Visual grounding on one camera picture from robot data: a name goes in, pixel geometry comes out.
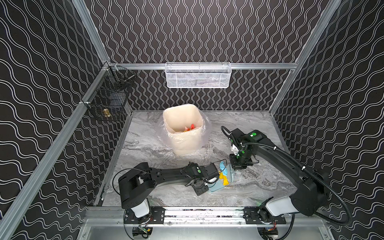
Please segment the teal dustpan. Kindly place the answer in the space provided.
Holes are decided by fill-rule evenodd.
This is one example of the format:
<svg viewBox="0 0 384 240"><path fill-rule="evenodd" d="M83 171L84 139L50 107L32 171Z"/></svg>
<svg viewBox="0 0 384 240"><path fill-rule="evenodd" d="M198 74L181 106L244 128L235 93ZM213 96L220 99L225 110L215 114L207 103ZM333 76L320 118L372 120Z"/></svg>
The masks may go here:
<svg viewBox="0 0 384 240"><path fill-rule="evenodd" d="M207 185L207 187L209 188L209 192L211 192L211 193L219 191L219 190L221 190L223 188L226 188L228 186L229 185L223 186L223 182L220 179L218 179L218 181L216 183L214 183L214 184Z"/></svg>

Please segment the teal hand brush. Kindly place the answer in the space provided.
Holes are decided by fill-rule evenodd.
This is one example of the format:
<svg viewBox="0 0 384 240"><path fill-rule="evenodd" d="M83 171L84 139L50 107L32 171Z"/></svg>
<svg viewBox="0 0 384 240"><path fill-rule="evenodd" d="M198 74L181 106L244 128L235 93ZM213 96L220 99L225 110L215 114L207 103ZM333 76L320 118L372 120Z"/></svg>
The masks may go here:
<svg viewBox="0 0 384 240"><path fill-rule="evenodd" d="M234 181L234 169L231 164L228 164L223 170L223 175L226 177L224 181L224 185L232 184Z"/></svg>

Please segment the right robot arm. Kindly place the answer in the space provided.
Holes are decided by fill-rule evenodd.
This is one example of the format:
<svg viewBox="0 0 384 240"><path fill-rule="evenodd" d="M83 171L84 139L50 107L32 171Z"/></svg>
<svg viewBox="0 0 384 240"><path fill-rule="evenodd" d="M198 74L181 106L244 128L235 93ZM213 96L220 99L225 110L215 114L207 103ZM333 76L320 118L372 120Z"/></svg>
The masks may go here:
<svg viewBox="0 0 384 240"><path fill-rule="evenodd" d="M325 203L330 192L324 186L325 174L306 168L258 130L248 134L240 129L229 131L224 126L221 130L231 142L230 162L234 170L251 167L256 163L256 157L260 157L284 174L297 189L289 196L265 200L258 211L262 221L294 213L310 217Z"/></svg>

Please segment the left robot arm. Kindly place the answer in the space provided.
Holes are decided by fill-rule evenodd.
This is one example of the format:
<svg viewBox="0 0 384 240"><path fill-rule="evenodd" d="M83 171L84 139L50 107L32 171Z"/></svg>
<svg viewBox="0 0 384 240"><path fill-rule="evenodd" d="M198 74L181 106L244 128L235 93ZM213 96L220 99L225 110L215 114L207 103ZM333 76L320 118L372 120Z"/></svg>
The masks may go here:
<svg viewBox="0 0 384 240"><path fill-rule="evenodd" d="M157 169L147 162L131 168L118 179L121 207L134 212L136 218L150 215L147 197L157 187L166 185L185 185L192 187L197 196L209 190L219 180L219 170L214 163L200 166L188 163L186 166L174 169Z"/></svg>

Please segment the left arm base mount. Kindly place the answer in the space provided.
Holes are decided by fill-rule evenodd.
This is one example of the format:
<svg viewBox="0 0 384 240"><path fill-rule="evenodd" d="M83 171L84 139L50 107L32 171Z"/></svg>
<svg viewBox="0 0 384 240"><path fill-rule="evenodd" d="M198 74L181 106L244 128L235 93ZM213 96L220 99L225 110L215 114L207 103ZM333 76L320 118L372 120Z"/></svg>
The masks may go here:
<svg viewBox="0 0 384 240"><path fill-rule="evenodd" d="M124 224L136 224L146 225L155 224L160 225L164 223L166 209L162 207L150 207L149 214L143 217L136 217L132 210L125 210L124 213Z"/></svg>

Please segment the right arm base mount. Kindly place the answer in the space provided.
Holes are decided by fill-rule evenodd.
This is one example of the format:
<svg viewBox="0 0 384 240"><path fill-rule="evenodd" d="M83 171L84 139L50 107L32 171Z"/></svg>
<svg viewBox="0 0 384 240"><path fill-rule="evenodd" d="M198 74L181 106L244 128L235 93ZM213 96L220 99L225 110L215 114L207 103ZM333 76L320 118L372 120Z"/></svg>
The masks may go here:
<svg viewBox="0 0 384 240"><path fill-rule="evenodd" d="M246 225L285 225L287 223L284 215L275 217L264 208L245 207L243 212Z"/></svg>

